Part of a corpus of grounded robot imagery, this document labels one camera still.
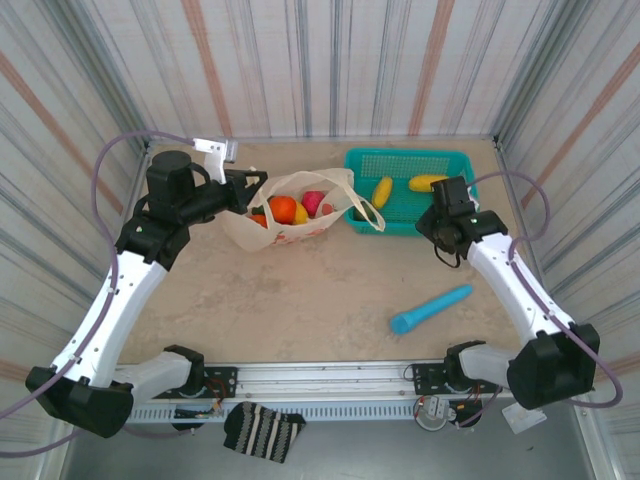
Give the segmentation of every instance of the blue toy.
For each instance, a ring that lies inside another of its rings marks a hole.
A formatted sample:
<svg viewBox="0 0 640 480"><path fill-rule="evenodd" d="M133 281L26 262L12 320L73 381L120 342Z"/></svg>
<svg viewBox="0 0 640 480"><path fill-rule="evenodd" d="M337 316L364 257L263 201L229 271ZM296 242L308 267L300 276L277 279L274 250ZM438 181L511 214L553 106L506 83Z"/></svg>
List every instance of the blue toy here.
<svg viewBox="0 0 640 480"><path fill-rule="evenodd" d="M413 310L399 313L391 319L391 330L396 335L409 333L427 318L467 298L471 295L471 291L471 285L463 285Z"/></svg>

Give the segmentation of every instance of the teal basket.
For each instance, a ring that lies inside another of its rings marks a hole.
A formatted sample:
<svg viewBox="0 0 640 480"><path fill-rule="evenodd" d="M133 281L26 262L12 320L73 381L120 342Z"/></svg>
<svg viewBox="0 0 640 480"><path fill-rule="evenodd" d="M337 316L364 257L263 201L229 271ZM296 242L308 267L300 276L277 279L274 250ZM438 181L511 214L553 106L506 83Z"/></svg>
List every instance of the teal basket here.
<svg viewBox="0 0 640 480"><path fill-rule="evenodd" d="M345 168L353 170L356 193L371 201L373 190L382 177L393 179L393 189L387 204L380 209L387 227L376 231L367 222L353 218L354 209L347 212L347 223L358 233L419 236L416 222L433 203L431 193L412 192L409 180L417 175L462 175L467 182L475 179L471 161L464 153L442 150L399 150L395 148L354 148L347 152ZM471 187L478 199L478 191Z"/></svg>

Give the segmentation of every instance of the black and white sock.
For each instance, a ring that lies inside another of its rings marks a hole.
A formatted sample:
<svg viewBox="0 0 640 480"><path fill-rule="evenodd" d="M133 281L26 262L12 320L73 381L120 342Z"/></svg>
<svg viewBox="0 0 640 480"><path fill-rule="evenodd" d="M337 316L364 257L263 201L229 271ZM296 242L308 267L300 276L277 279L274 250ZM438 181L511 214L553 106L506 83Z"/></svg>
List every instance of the black and white sock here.
<svg viewBox="0 0 640 480"><path fill-rule="evenodd" d="M224 446L259 458L284 463L296 436L307 424L302 415L284 414L257 403L239 403L224 422Z"/></svg>

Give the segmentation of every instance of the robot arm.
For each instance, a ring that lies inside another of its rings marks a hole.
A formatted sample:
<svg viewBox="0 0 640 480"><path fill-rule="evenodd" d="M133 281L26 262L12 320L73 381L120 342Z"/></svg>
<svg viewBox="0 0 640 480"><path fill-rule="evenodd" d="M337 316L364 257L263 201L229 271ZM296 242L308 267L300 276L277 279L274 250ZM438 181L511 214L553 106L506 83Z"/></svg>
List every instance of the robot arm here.
<svg viewBox="0 0 640 480"><path fill-rule="evenodd" d="M507 310L523 346L519 353L469 342L450 348L445 363L450 383L486 380L511 390L527 409L538 408L591 390L595 362L544 314L516 277L509 261L512 238L492 211L476 212L463 177L432 184L434 204L416 224L433 244L462 257L489 283ZM589 324L577 325L549 297L516 252L512 260L536 294L562 324L598 351L600 339Z"/></svg>
<svg viewBox="0 0 640 480"><path fill-rule="evenodd" d="M34 367L29 373L26 386L33 392L74 360L64 376L38 397L51 416L106 438L122 428L135 404L172 388L194 394L203 387L203 356L178 346L116 371L138 315L189 242L189 227L210 222L224 210L246 213L267 179L265 172L224 170L223 163L235 155L229 142L197 139L195 148L206 152L206 169L180 151L153 158L146 174L149 193L136 204L116 242L119 272L111 306L82 354L76 357L76 349L103 308L111 290L111 271L78 331L51 366ZM201 185L196 186L194 171L204 177Z"/></svg>

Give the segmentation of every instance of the pink fruit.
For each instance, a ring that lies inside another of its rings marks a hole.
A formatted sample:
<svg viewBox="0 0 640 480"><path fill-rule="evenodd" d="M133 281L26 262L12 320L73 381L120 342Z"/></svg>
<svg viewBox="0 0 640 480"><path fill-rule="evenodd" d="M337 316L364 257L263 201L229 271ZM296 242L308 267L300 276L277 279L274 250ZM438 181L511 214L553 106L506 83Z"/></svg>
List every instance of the pink fruit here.
<svg viewBox="0 0 640 480"><path fill-rule="evenodd" d="M307 192L302 196L302 206L305 208L309 215L312 217L316 216L318 212L318 207L320 206L320 202L324 198L324 193L318 191Z"/></svg>

